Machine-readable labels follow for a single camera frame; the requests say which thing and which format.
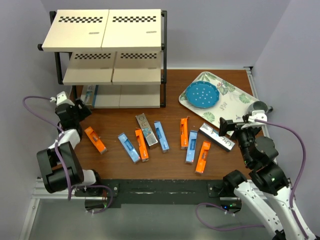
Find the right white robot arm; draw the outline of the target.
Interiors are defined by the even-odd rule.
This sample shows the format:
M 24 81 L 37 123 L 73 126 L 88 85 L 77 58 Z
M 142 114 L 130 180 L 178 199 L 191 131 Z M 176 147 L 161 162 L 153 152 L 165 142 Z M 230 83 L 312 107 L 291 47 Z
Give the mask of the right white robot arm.
M 296 205 L 297 184 L 291 184 L 281 167 L 274 162 L 278 156 L 274 141 L 257 137 L 267 116 L 259 111 L 245 115 L 242 122 L 220 118 L 219 136 L 232 131 L 245 163 L 250 169 L 251 183 L 238 171 L 223 178 L 223 192 L 237 196 L 258 217 L 274 240 L 318 240 L 303 219 Z

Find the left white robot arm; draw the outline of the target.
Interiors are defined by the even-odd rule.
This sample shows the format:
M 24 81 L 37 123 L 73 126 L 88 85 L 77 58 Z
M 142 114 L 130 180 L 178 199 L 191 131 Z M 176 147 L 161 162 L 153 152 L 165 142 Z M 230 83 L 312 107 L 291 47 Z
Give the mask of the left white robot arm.
M 46 190 L 52 194 L 73 187 L 86 187 L 92 196 L 99 196 L 104 190 L 96 170 L 81 167 L 75 147 L 83 138 L 80 122 L 92 114 L 81 99 L 75 103 L 59 103 L 55 109 L 59 122 L 57 139 L 48 148 L 36 154 L 41 177 Z

